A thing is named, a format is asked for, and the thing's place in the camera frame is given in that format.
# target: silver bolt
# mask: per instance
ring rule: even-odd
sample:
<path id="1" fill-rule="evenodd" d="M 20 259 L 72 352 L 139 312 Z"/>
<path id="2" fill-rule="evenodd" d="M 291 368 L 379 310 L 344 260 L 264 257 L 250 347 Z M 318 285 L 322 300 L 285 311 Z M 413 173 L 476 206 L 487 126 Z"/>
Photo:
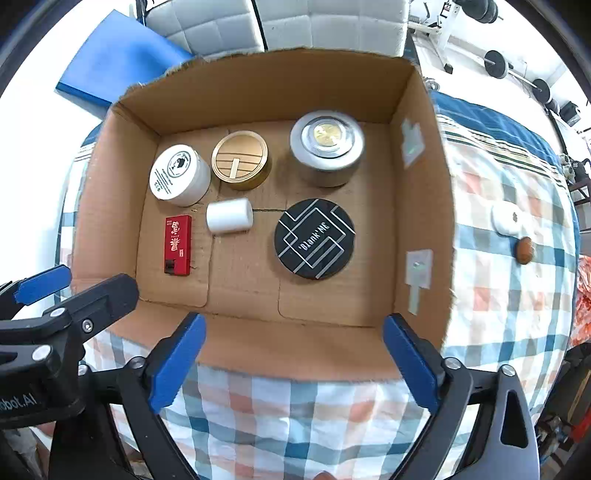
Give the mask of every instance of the silver bolt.
<path id="1" fill-rule="evenodd" d="M 457 358 L 453 358 L 452 356 L 448 356 L 443 363 L 445 364 L 446 367 L 448 367 L 450 370 L 459 370 L 462 367 L 462 363 L 457 359 Z"/>
<path id="2" fill-rule="evenodd" d="M 45 360 L 50 353 L 51 347 L 49 345 L 41 345 L 35 348 L 31 356 L 35 362 L 41 362 L 42 360 Z"/>
<path id="3" fill-rule="evenodd" d="M 84 330 L 85 333 L 92 332 L 92 329 L 94 327 L 95 327 L 95 324 L 92 323 L 92 320 L 90 320 L 90 319 L 82 320 L 82 330 Z"/>
<path id="4" fill-rule="evenodd" d="M 50 317 L 59 317 L 62 313 L 64 313 L 66 309 L 64 307 L 59 307 L 55 309 L 53 312 L 49 314 Z"/>
<path id="5" fill-rule="evenodd" d="M 142 368 L 146 364 L 146 359 L 143 356 L 135 356 L 129 362 L 130 368 Z"/>
<path id="6" fill-rule="evenodd" d="M 514 377 L 515 375 L 517 375 L 515 368 L 513 368 L 510 365 L 503 365 L 501 367 L 501 372 L 503 372 L 507 377 Z"/>

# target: gold round container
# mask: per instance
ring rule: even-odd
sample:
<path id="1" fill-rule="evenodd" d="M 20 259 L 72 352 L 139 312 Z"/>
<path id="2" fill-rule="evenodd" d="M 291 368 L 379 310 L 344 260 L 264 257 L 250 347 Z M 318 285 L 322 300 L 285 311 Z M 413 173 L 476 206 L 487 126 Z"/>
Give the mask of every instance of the gold round container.
<path id="1" fill-rule="evenodd" d="M 212 170 L 235 190 L 258 187 L 271 172 L 267 143 L 259 134 L 240 130 L 220 140 L 212 154 Z"/>

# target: red box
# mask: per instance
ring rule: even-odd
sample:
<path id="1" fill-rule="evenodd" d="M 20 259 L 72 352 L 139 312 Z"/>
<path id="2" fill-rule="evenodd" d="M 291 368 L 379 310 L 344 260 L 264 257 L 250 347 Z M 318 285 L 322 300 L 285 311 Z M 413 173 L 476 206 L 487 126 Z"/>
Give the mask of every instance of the red box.
<path id="1" fill-rule="evenodd" d="M 167 217 L 164 225 L 164 273 L 191 273 L 191 216 Z"/>

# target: white roll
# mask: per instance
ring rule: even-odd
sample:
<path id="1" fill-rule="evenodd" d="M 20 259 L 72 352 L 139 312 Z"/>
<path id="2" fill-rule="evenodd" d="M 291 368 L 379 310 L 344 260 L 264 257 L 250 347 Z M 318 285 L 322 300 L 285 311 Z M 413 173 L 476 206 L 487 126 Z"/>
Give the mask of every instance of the white roll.
<path id="1" fill-rule="evenodd" d="M 173 145 L 154 162 L 150 190 L 159 200 L 188 207 L 205 195 L 211 179 L 211 168 L 192 147 Z"/>
<path id="2" fill-rule="evenodd" d="M 524 213 L 515 203 L 503 200 L 492 206 L 492 224 L 501 235 L 518 235 L 523 221 Z"/>
<path id="3" fill-rule="evenodd" d="M 211 233 L 242 232 L 252 227 L 252 206 L 247 198 L 213 202 L 207 206 Z"/>

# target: white quilted panel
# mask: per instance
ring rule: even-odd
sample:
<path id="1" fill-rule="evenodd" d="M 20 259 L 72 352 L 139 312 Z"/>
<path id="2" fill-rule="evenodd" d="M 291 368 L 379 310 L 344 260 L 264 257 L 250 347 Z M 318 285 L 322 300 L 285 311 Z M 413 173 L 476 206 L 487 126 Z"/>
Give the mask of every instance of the white quilted panel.
<path id="1" fill-rule="evenodd" d="M 256 0 L 269 50 L 345 48 L 401 56 L 410 0 Z"/>
<path id="2" fill-rule="evenodd" d="M 146 26 L 205 58 L 263 50 L 251 0 L 169 0 L 148 12 Z"/>

